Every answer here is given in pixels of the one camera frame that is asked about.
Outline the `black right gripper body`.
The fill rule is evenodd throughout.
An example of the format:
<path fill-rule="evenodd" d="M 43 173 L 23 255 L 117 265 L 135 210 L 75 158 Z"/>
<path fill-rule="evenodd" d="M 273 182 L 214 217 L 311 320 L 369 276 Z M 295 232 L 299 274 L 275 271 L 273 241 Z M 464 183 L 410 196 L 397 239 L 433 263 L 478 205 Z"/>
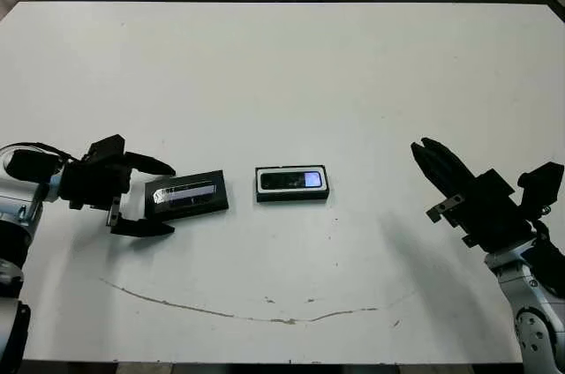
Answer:
<path fill-rule="evenodd" d="M 487 253 L 504 250 L 534 238 L 531 224 L 510 198 L 512 187 L 494 170 L 472 178 L 458 191 L 430 208 L 432 222 L 445 219 L 466 233 L 467 247 L 479 246 Z"/>

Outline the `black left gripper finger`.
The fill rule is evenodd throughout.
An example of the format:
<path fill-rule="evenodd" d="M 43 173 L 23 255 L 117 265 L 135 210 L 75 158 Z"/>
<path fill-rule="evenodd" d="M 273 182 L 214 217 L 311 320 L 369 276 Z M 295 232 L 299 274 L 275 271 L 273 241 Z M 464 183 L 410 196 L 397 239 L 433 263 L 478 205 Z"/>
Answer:
<path fill-rule="evenodd" d="M 174 227 L 160 221 L 147 219 L 133 221 L 122 216 L 119 216 L 116 224 L 110 227 L 110 233 L 113 235 L 137 238 L 166 236 L 174 232 Z"/>
<path fill-rule="evenodd" d="M 139 153 L 125 152 L 124 163 L 132 169 L 149 175 L 174 176 L 176 174 L 176 170 L 167 163 Z"/>

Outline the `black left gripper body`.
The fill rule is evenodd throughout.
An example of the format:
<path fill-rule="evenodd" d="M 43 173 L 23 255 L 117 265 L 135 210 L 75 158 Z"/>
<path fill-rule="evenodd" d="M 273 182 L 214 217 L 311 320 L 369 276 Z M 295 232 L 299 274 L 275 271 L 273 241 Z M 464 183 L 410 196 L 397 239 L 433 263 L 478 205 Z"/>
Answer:
<path fill-rule="evenodd" d="M 130 189 L 132 169 L 111 158 L 97 162 L 75 161 L 65 165 L 58 197 L 71 209 L 83 206 L 108 212 L 107 225 L 115 228 L 120 220 L 120 202 Z"/>

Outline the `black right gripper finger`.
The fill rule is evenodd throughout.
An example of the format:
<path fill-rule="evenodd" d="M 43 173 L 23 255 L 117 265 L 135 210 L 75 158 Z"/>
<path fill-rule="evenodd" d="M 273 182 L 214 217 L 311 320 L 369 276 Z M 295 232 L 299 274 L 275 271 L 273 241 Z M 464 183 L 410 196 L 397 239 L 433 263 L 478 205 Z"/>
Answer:
<path fill-rule="evenodd" d="M 441 142 L 422 138 L 425 177 L 441 193 L 460 192 L 475 176 L 467 166 Z"/>
<path fill-rule="evenodd" d="M 411 143 L 412 155 L 424 176 L 446 197 L 457 194 L 458 162 L 451 151 L 436 140 Z"/>

